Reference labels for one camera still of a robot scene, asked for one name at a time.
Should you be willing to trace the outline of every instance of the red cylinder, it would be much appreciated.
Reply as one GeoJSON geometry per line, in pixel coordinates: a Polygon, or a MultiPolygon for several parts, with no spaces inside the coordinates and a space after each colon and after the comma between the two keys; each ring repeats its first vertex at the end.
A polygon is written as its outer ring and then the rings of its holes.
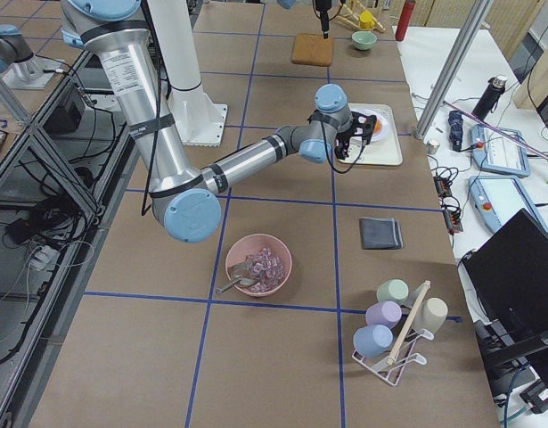
{"type": "Polygon", "coordinates": [[[415,6],[416,0],[405,1],[402,13],[400,13],[400,20],[398,20],[397,33],[395,34],[397,42],[402,42],[405,39],[406,30],[408,29],[408,24],[410,24],[410,18],[413,16],[415,6]]]}

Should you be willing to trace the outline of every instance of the mint green bowl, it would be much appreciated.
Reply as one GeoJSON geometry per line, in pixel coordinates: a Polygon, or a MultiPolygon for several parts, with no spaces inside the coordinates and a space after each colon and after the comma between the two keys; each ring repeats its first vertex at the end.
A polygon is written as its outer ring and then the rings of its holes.
{"type": "Polygon", "coordinates": [[[359,51],[371,49],[377,43],[377,37],[371,31],[357,31],[353,33],[353,46],[359,51]]]}

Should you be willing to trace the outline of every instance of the white power adapter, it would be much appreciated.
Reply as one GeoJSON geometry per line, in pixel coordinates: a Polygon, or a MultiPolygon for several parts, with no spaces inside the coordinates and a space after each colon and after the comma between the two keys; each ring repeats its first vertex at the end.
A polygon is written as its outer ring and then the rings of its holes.
{"type": "Polygon", "coordinates": [[[29,263],[30,268],[38,272],[44,270],[57,254],[57,250],[49,245],[45,245],[40,251],[36,251],[32,256],[29,263]]]}

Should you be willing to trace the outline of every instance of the computer monitor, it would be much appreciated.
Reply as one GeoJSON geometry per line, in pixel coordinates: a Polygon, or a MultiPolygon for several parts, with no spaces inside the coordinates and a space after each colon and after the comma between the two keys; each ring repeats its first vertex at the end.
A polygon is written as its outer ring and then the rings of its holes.
{"type": "MultiPolygon", "coordinates": [[[[487,316],[515,342],[548,331],[548,234],[526,210],[462,263],[487,316]]],[[[526,358],[548,388],[548,348],[526,358]]]]}

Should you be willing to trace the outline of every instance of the white table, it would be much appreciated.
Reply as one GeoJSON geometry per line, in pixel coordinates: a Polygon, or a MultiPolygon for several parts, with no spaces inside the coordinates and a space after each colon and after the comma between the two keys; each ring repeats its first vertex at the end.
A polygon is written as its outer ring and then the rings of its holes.
{"type": "MultiPolygon", "coordinates": [[[[410,27],[406,33],[405,40],[397,43],[402,57],[406,80],[412,93],[426,98],[429,97],[458,32],[459,29],[410,27]]],[[[512,69],[489,32],[487,30],[480,30],[462,66],[457,72],[456,78],[446,95],[446,101],[453,102],[457,99],[480,97],[487,87],[487,81],[491,77],[501,74],[509,77],[508,88],[512,87],[517,81],[512,69]]],[[[544,129],[544,123],[538,114],[535,111],[519,110],[513,102],[509,103],[513,89],[517,87],[518,85],[514,86],[512,90],[509,90],[501,97],[496,111],[489,113],[486,121],[501,128],[518,129],[528,144],[534,146],[536,149],[548,152],[548,143],[540,135],[541,130],[544,129]]],[[[469,100],[459,102],[457,105],[463,110],[471,111],[476,102],[477,100],[469,100]]],[[[421,108],[424,107],[425,102],[413,97],[413,104],[416,114],[420,116],[421,108]]],[[[470,153],[452,151],[451,144],[448,141],[449,126],[447,116],[450,110],[448,107],[440,108],[424,141],[435,139],[440,143],[440,148],[434,155],[440,166],[468,169],[470,167],[470,153]]],[[[469,135],[470,129],[474,125],[470,120],[464,119],[464,142],[462,145],[464,148],[470,143],[470,139],[466,139],[466,136],[469,135]]],[[[543,131],[543,136],[548,138],[548,131],[546,129],[543,131]]],[[[531,167],[531,176],[523,178],[521,180],[522,184],[527,189],[533,202],[548,202],[548,185],[546,184],[546,180],[548,179],[548,163],[544,160],[530,158],[529,165],[531,167]]],[[[430,160],[430,166],[434,168],[436,163],[430,160]]],[[[471,168],[461,172],[454,181],[452,192],[458,198],[461,205],[466,202],[468,195],[468,178],[475,177],[478,173],[478,167],[472,162],[471,168]]],[[[490,175],[490,173],[485,171],[482,171],[481,174],[490,175]]],[[[540,208],[539,212],[548,226],[548,207],[540,208]]],[[[456,234],[454,237],[454,256],[456,259],[459,259],[471,249],[479,248],[492,235],[471,202],[467,202],[465,206],[462,226],[463,233],[456,234]]],[[[462,269],[461,278],[466,296],[470,297],[468,300],[470,313],[474,321],[481,319],[482,316],[476,310],[477,300],[475,292],[472,291],[470,280],[465,272],[462,272],[462,269]]],[[[512,415],[516,410],[521,408],[523,404],[518,392],[515,391],[511,395],[509,415],[512,415]]],[[[534,415],[531,412],[527,412],[518,419],[509,422],[508,426],[547,428],[548,410],[542,415],[534,415]]]]}

